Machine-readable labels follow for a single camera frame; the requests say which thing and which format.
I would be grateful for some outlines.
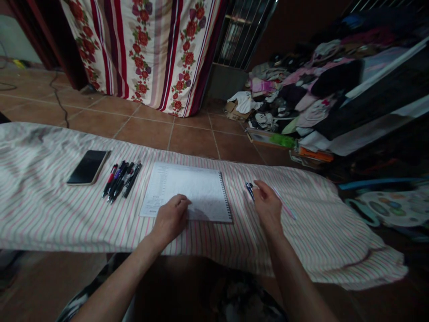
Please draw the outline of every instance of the notebook binding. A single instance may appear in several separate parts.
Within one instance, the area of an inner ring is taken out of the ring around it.
[[[227,191],[225,190],[225,183],[223,182],[222,172],[220,171],[219,171],[219,177],[220,177],[220,183],[222,185],[223,197],[225,199],[225,204],[227,205],[228,216],[229,216],[229,219],[232,220],[231,207],[229,206]]]

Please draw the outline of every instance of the spiral notebook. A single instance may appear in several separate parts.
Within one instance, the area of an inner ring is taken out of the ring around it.
[[[140,216],[156,217],[158,209],[171,197],[182,194],[191,200],[190,220],[232,222],[222,173],[165,162],[155,162]]]

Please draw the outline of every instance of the pen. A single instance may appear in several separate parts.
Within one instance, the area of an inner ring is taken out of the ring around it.
[[[118,182],[118,178],[119,178],[119,176],[121,175],[121,172],[122,172],[122,170],[124,169],[124,166],[125,166],[125,160],[123,160],[123,161],[122,161],[121,166],[120,166],[120,167],[119,167],[119,169],[116,171],[116,174],[115,174],[115,176],[114,176],[114,178],[113,178],[113,181],[112,181],[112,183],[110,184],[109,190],[107,191],[107,194],[109,195],[109,196],[107,197],[107,202],[109,202],[110,198],[112,197],[112,194],[113,194],[112,190],[113,190],[113,188],[115,187],[116,182]]]
[[[113,192],[113,198],[110,200],[110,204],[113,204],[115,202],[116,197],[121,193],[125,182],[131,177],[131,173],[133,171],[134,162],[130,163],[128,168],[126,169],[126,172],[124,170],[124,175],[122,176],[121,180],[118,182],[115,191]]]
[[[255,201],[255,196],[253,195],[253,184],[251,184],[250,182],[246,182],[246,188],[249,191],[252,200]]]
[[[102,199],[107,196],[107,194],[109,192],[110,184],[113,181],[113,177],[115,176],[115,173],[116,173],[117,169],[118,169],[118,164],[116,163],[113,166],[112,171],[110,172],[109,179],[107,179],[106,187],[104,188],[103,195],[101,196]]]
[[[274,190],[274,192],[276,193],[277,197],[278,197],[278,198],[280,199],[280,201],[282,202],[283,209],[288,213],[288,215],[289,215],[293,220],[296,220],[296,215],[294,214],[294,212],[292,211],[292,209],[290,209],[290,208],[287,206],[286,202],[284,202],[284,201],[280,198],[280,194],[279,194],[279,192],[277,191],[277,189],[276,189],[276,188],[273,188],[273,190]]]
[[[127,187],[125,189],[124,194],[122,195],[123,198],[127,198],[128,195],[130,194],[131,189],[133,188],[134,182],[139,174],[140,169],[142,168],[142,164],[139,163],[137,164],[135,170],[134,170],[134,174],[133,176],[130,178],[129,182],[127,183]]]

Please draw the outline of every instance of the hand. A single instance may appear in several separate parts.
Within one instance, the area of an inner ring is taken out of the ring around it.
[[[259,221],[265,233],[283,235],[282,222],[282,202],[265,182],[255,180],[258,188],[253,188],[255,197],[255,207],[259,215]]]
[[[186,196],[175,195],[158,210],[150,235],[160,252],[185,229],[190,204]]]

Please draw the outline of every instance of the tiled floor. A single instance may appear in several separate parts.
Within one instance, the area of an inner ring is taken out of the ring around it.
[[[0,91],[0,111],[12,121],[65,126],[63,111],[48,86],[53,75],[32,70],[0,71],[0,82],[18,87]],[[178,119],[117,97],[81,95],[63,74],[54,86],[68,112],[71,129],[195,156],[299,167],[284,150],[250,143],[243,124],[228,120],[223,104],[215,100],[206,101],[196,116]],[[53,321],[104,262],[101,254],[43,256],[44,260],[27,271],[9,297],[0,299],[4,321]],[[329,284],[317,284],[317,288],[340,321],[423,321],[429,307],[429,283],[424,272],[412,267],[402,281],[362,292],[348,292]],[[279,295],[275,280],[264,278],[263,282],[272,294]]]
[[[0,82],[18,88],[0,92],[0,111],[12,121],[65,126],[64,113],[49,87],[53,76],[35,70],[1,71]],[[197,115],[179,119],[117,97],[82,95],[64,74],[54,86],[74,130],[199,157],[299,167],[286,150],[252,144],[244,124],[227,119],[223,103],[216,100],[206,100]]]

